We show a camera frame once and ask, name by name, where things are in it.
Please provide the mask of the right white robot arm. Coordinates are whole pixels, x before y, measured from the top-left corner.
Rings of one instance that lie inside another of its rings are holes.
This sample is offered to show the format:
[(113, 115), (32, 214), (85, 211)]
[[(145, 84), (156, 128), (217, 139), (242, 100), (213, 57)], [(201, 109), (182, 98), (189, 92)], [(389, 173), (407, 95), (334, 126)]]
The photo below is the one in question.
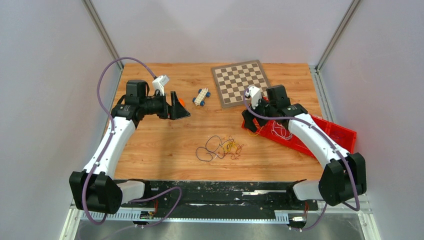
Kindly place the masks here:
[(251, 85), (242, 95), (246, 109), (242, 112), (244, 126), (257, 130), (254, 121), (264, 126), (269, 121), (282, 124), (313, 154), (323, 168), (320, 180), (298, 180), (285, 195), (286, 204), (298, 209), (306, 200), (324, 201), (330, 206), (343, 204), (358, 211), (359, 196), (367, 191), (366, 162), (356, 152), (351, 153), (322, 130), (308, 111), (299, 103), (291, 104), (283, 85), (269, 87), (268, 99), (260, 88)]

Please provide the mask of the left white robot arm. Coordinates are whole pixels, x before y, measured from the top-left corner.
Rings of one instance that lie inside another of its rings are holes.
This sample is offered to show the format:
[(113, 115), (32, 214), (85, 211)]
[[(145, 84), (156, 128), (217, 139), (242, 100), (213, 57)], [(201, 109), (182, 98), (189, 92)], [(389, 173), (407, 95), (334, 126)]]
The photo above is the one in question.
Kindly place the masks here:
[(149, 85), (144, 80), (129, 80), (126, 92), (109, 113), (109, 125), (95, 154), (82, 171), (74, 171), (69, 178), (75, 205), (85, 212), (115, 214), (122, 204), (135, 201), (147, 207), (153, 193), (146, 189), (146, 181), (130, 179), (116, 183), (114, 175), (125, 145), (146, 115), (160, 119), (179, 120), (190, 113), (180, 103), (175, 91), (167, 102), (167, 75), (152, 82), (154, 93), (149, 96)]

